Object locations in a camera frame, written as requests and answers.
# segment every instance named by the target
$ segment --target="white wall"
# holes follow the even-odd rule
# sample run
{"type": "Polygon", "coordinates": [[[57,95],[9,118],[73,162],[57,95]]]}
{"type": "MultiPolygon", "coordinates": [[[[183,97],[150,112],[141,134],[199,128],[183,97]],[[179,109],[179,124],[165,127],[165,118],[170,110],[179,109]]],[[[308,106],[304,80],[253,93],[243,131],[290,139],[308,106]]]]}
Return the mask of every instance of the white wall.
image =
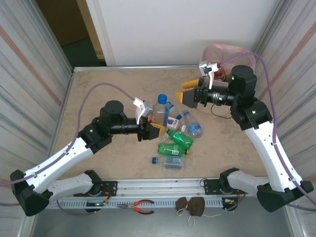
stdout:
{"type": "Polygon", "coordinates": [[[109,66],[198,64],[209,44],[254,49],[279,0],[87,0],[109,66]]]}

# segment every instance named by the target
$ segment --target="blue bottle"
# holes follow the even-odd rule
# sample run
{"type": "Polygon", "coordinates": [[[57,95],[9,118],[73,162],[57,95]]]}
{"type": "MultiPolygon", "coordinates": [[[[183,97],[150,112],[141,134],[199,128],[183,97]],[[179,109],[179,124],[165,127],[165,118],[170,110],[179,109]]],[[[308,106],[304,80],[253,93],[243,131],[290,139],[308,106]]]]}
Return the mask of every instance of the blue bottle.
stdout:
{"type": "Polygon", "coordinates": [[[189,135],[192,138],[199,138],[200,136],[202,136],[203,132],[202,132],[202,128],[200,126],[200,124],[198,123],[198,121],[189,113],[189,111],[185,110],[183,112],[184,115],[184,121],[185,124],[188,128],[189,131],[189,135]]]}

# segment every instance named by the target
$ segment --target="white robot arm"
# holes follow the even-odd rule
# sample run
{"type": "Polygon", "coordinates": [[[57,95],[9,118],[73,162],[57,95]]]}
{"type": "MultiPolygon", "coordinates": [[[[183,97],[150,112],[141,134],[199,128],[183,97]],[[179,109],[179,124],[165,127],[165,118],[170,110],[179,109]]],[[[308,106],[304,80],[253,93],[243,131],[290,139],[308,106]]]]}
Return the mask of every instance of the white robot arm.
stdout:
{"type": "Polygon", "coordinates": [[[253,70],[245,65],[235,66],[232,68],[228,87],[214,86],[214,72],[218,71],[219,67],[217,63],[202,62],[199,68],[203,77],[183,83],[185,90],[177,92],[176,96],[190,108],[196,108],[198,103],[204,106],[207,103],[230,106],[232,118],[255,146],[268,178],[254,177],[237,168],[231,168],[221,173],[217,181],[204,180],[208,191],[227,194],[236,189],[242,190],[257,197],[269,212],[303,196],[293,181],[300,184],[307,193],[313,191],[311,182],[303,181],[293,168],[278,137],[276,145],[294,179],[289,177],[275,151],[272,116],[266,105],[254,97],[257,77],[253,70]]]}
{"type": "Polygon", "coordinates": [[[135,118],[127,118],[121,102],[109,101],[100,110],[100,116],[78,133],[73,145],[70,142],[32,169],[25,172],[16,170],[10,175],[11,181],[32,176],[12,185],[12,191],[27,216],[39,213],[50,202],[59,198],[79,193],[98,194],[102,180],[93,170],[69,179],[56,179],[78,162],[110,144],[113,135],[135,133],[138,141],[142,141],[152,140],[164,133],[165,127],[148,121],[147,117],[152,112],[152,106],[148,102],[135,98],[133,104],[137,107],[135,118]]]}

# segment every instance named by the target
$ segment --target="red-handled pliers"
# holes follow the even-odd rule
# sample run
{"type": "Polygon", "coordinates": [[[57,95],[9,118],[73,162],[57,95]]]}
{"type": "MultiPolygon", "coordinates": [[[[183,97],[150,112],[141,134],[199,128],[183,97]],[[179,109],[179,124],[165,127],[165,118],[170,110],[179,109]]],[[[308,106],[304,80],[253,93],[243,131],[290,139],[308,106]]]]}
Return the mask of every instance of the red-handled pliers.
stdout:
{"type": "Polygon", "coordinates": [[[140,209],[138,209],[136,207],[136,206],[138,206],[139,204],[142,204],[142,203],[154,204],[153,201],[144,199],[144,200],[136,201],[133,204],[127,204],[127,203],[119,204],[119,205],[117,205],[117,207],[124,208],[124,209],[134,209],[134,211],[136,211],[136,212],[138,212],[140,214],[143,214],[143,215],[153,214],[154,211],[143,211],[143,210],[140,210],[140,209]]]}

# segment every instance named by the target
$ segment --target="work surface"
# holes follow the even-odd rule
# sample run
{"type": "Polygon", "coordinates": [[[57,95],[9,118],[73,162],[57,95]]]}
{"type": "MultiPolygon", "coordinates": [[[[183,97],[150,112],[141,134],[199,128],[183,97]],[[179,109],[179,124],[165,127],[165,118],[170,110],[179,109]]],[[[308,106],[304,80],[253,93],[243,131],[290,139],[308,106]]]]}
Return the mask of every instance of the work surface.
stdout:
{"type": "MultiPolygon", "coordinates": [[[[177,101],[175,92],[181,83],[199,77],[198,70],[153,70],[153,71],[103,71],[76,72],[66,110],[61,123],[55,152],[73,138],[77,113],[87,91],[97,83],[108,82],[121,87],[133,97],[156,103],[157,96],[164,93],[180,111],[189,110],[199,121],[203,135],[195,139],[191,155],[186,156],[182,170],[166,170],[152,164],[157,156],[159,139],[138,142],[136,134],[115,135],[112,143],[92,157],[78,163],[62,178],[77,176],[93,169],[102,179],[136,178],[191,178],[217,177],[231,167],[255,176],[265,176],[264,166],[254,146],[233,119],[223,119],[190,109],[177,101]]],[[[124,104],[127,117],[135,115],[135,106],[118,90],[101,86],[95,89],[86,101],[81,113],[80,129],[99,116],[100,109],[110,100],[124,104]]],[[[227,108],[214,108],[217,112],[227,108]]]]}

